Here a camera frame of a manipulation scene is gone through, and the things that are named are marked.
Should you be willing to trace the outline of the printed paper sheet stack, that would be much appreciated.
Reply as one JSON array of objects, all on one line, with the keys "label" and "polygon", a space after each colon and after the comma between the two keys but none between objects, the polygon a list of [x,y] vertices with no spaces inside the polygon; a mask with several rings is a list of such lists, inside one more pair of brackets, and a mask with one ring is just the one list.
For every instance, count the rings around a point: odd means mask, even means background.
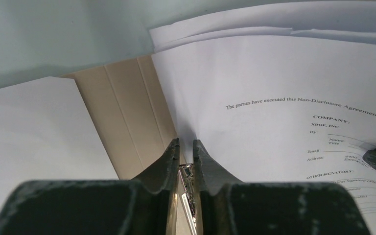
[{"label": "printed paper sheet stack", "polygon": [[376,235],[376,1],[290,2],[150,30],[188,162],[245,182],[334,182]]}]

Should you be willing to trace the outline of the metal folder clip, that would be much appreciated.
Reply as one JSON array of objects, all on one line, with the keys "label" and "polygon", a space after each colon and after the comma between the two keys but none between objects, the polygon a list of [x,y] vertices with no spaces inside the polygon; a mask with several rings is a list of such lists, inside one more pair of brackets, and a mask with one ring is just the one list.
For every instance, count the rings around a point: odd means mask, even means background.
[{"label": "metal folder clip", "polygon": [[181,164],[178,168],[179,195],[186,216],[189,230],[192,235],[197,234],[195,201],[194,201],[194,170],[193,164]]}]

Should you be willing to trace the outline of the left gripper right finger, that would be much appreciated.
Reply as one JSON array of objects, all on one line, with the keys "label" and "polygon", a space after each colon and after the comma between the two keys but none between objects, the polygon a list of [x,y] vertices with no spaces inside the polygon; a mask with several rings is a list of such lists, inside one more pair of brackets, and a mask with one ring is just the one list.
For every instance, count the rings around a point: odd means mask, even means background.
[{"label": "left gripper right finger", "polygon": [[334,183],[244,183],[193,141],[199,235],[368,235],[351,195]]}]

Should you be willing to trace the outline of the white paper sheet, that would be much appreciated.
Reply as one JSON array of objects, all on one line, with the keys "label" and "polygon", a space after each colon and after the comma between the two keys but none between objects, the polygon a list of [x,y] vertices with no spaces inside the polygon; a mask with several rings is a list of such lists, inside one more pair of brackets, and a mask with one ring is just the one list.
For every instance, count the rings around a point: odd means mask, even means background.
[{"label": "white paper sheet", "polygon": [[25,181],[117,178],[73,79],[0,89],[0,210]]}]

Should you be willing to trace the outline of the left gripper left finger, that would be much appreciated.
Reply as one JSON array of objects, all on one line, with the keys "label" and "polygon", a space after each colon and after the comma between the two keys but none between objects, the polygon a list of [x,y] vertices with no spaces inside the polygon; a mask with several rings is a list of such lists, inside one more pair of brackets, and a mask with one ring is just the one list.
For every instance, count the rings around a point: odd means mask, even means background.
[{"label": "left gripper left finger", "polygon": [[35,180],[0,211],[0,235],[173,235],[180,142],[131,180]]}]

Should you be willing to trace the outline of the brown cardboard folder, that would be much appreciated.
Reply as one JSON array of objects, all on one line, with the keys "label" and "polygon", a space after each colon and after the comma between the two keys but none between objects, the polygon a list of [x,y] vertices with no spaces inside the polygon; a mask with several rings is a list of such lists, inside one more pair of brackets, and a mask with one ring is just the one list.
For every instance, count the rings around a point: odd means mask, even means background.
[{"label": "brown cardboard folder", "polygon": [[177,165],[185,162],[152,58],[71,72],[119,182],[108,218],[118,235],[188,235]]}]

